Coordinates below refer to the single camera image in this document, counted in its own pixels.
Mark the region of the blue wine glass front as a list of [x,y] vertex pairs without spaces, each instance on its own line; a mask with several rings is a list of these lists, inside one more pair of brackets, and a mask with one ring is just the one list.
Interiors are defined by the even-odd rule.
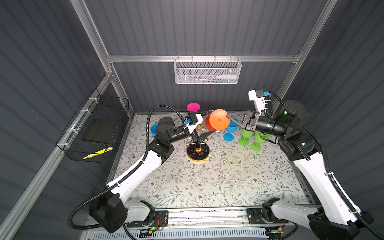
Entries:
[[223,139],[226,142],[232,142],[234,140],[234,135],[233,135],[234,132],[229,132],[229,126],[226,128],[226,131],[227,132],[223,135]]

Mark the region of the blue wine glass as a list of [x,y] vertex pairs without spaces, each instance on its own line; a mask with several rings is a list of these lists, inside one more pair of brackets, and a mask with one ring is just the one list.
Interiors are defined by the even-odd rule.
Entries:
[[153,136],[157,135],[157,131],[156,131],[157,126],[158,126],[158,124],[154,124],[151,126],[151,133]]
[[234,140],[234,135],[233,135],[234,132],[229,132],[229,126],[226,128],[226,131],[227,132],[223,135],[223,139],[226,142],[232,142]]

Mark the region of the red wine glass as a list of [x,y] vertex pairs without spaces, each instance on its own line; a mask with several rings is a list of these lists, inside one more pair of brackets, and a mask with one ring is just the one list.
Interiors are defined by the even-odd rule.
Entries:
[[209,131],[219,131],[226,129],[231,120],[227,117],[228,112],[223,109],[214,110],[205,120],[205,126]]

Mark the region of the green wine glass front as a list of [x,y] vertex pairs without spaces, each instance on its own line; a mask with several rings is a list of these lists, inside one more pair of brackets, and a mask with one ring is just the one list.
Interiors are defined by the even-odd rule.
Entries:
[[254,135],[254,132],[242,129],[241,133],[242,133],[242,137],[238,139],[238,143],[241,146],[246,147],[250,144],[249,138],[251,138]]

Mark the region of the green wine glass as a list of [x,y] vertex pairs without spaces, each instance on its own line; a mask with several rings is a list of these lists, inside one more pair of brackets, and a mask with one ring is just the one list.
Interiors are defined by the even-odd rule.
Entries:
[[249,138],[251,138],[254,135],[254,132],[242,129],[241,133],[242,133],[242,137],[238,139],[238,143],[241,146],[246,147],[250,144]]
[[269,137],[270,137],[269,134],[255,132],[255,135],[254,135],[255,142],[250,145],[251,150],[254,152],[260,152],[262,150],[262,144],[266,143]]

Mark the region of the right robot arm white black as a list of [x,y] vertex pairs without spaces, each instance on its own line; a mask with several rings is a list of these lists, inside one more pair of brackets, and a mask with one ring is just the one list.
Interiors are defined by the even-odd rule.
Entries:
[[227,114],[243,130],[277,137],[277,144],[293,166],[299,169],[320,207],[306,208],[271,198],[262,205],[261,216],[266,223],[287,220],[311,230],[320,240],[352,240],[361,228],[376,231],[373,216],[353,203],[330,170],[328,155],[320,140],[305,126],[310,113],[299,102],[283,103],[274,117],[245,111]]

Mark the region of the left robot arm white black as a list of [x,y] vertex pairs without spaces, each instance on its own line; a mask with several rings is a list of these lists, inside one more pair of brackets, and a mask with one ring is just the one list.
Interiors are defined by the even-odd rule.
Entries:
[[91,201],[89,214],[108,233],[116,232],[131,222],[150,225],[155,217],[155,208],[146,201],[129,205],[128,198],[135,188],[155,169],[159,168],[173,153],[173,143],[191,137],[201,143],[210,133],[199,135],[196,127],[203,123],[201,114],[189,113],[181,126],[175,126],[170,117],[160,119],[157,134],[149,144],[146,156],[141,157],[127,171],[107,184],[116,185],[109,193]]

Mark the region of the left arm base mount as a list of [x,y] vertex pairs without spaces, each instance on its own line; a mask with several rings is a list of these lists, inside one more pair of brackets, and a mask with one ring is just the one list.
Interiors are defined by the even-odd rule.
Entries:
[[146,201],[139,201],[127,208],[125,223],[129,228],[166,227],[168,225],[169,211],[158,210]]

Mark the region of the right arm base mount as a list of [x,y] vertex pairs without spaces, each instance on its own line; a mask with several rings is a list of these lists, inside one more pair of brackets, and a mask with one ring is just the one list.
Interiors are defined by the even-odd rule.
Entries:
[[251,225],[261,224],[280,224],[280,227],[285,227],[285,223],[278,219],[272,211],[272,205],[279,201],[280,198],[271,198],[264,202],[259,208],[247,208],[247,218]]

